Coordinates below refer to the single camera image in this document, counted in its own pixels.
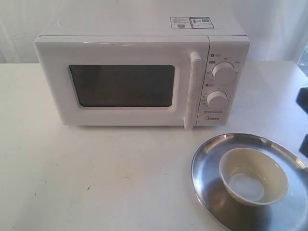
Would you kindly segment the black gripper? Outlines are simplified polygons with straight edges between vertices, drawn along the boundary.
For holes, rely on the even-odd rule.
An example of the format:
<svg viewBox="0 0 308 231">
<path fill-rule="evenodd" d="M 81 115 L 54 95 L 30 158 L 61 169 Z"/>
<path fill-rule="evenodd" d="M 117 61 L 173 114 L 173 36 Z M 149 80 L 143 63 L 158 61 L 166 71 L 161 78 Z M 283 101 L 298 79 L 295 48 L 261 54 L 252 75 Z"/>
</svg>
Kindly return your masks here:
<svg viewBox="0 0 308 231">
<path fill-rule="evenodd" d="M 308 114 L 308 88 L 307 87 L 300 89 L 297 95 L 297 98 L 296 98 L 296 103 L 306 114 Z M 308 135 L 307 134 L 305 135 L 303 139 L 303 142 L 299 148 L 299 151 L 301 154 L 308 154 Z"/>
</svg>

